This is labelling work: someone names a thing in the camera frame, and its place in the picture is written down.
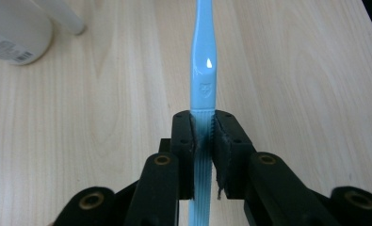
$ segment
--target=bottle label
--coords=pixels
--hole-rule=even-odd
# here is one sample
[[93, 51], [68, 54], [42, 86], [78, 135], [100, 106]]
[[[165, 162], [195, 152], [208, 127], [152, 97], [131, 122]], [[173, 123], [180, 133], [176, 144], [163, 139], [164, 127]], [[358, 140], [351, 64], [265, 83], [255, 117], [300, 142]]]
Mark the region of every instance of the bottle label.
[[11, 40], [0, 35], [0, 59], [4, 59], [13, 64], [21, 64], [32, 56], [33, 54], [27, 51], [23, 46], [15, 44]]

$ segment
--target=white bottle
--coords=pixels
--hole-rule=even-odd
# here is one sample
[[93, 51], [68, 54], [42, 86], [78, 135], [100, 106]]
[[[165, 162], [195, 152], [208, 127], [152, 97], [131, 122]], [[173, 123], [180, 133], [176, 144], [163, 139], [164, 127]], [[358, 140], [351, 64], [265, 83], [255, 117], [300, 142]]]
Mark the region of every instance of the white bottle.
[[11, 64], [30, 63], [47, 50], [53, 26], [29, 0], [0, 0], [0, 58]]

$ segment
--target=white cylindrical object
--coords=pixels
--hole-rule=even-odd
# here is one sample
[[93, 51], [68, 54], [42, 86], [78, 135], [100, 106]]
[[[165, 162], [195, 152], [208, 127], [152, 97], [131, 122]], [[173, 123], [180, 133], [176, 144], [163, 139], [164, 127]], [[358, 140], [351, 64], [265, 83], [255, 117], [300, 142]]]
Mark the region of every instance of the white cylindrical object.
[[29, 0], [0, 0], [0, 58], [23, 65], [39, 58], [53, 35], [51, 21]]
[[63, 0], [33, 0], [39, 7], [74, 35], [79, 35], [85, 29], [83, 21], [66, 5]]

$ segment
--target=wooden table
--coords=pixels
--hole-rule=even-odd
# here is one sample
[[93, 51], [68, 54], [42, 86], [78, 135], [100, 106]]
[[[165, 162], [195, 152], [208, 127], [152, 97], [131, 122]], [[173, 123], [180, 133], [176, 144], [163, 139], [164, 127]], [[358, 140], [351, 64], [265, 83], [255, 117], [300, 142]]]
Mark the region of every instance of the wooden table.
[[[170, 137], [171, 116], [189, 109], [194, 1], [68, 3], [84, 34], [56, 25], [35, 63], [0, 60], [0, 225], [47, 225], [84, 188], [131, 184]], [[372, 192], [372, 24], [362, 2], [214, 6], [217, 108], [311, 189]], [[243, 202], [217, 201], [217, 189], [211, 225], [246, 225]]]

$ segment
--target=barcode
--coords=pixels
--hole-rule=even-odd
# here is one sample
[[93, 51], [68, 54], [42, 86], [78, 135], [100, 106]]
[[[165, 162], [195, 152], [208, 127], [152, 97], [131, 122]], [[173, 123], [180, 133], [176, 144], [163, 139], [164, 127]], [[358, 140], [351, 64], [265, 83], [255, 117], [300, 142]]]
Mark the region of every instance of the barcode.
[[22, 61], [24, 61], [24, 60], [29, 59], [29, 58], [32, 57], [32, 56], [33, 56], [33, 54], [31, 54], [31, 53], [29, 53], [29, 52], [24, 52], [24, 54], [22, 54], [22, 55], [16, 57], [16, 58], [15, 58], [15, 61], [18, 62], [18, 63], [20, 63], [20, 62], [22, 62]]

